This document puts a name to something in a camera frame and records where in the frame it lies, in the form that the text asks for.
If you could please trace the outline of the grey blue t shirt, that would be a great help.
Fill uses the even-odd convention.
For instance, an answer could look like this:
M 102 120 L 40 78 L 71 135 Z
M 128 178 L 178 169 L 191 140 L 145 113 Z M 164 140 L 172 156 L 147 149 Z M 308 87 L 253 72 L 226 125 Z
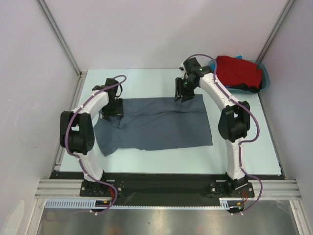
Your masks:
M 145 151 L 212 146 L 212 134 L 203 96 L 186 102 L 172 97 L 123 100 L 124 116 L 100 118 L 95 127 L 104 156 L 119 148 Z

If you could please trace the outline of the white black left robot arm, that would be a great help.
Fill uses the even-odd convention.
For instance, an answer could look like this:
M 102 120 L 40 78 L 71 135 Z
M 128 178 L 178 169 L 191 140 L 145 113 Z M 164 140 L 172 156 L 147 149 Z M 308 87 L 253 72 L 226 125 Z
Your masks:
M 96 85 L 86 101 L 71 111 L 60 115 L 60 145 L 79 163 L 84 179 L 92 182 L 91 190 L 96 195 L 104 195 L 108 183 L 103 181 L 103 169 L 97 163 L 93 147 L 96 143 L 93 119 L 96 116 L 110 121 L 124 117 L 122 83 L 125 75 L 107 78 L 104 85 Z

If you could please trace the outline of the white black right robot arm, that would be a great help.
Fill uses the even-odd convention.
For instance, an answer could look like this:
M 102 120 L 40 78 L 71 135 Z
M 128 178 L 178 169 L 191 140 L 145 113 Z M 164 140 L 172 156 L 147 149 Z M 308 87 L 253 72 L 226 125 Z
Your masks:
M 221 111 L 218 131 L 225 140 L 228 159 L 222 193 L 238 196 L 248 185 L 241 144 L 250 129 L 249 103 L 235 98 L 217 78 L 216 71 L 210 66 L 200 65 L 195 55 L 188 57 L 179 69 L 183 72 L 183 77 L 175 79 L 174 101 L 189 101 L 195 97 L 194 90 L 201 88 Z

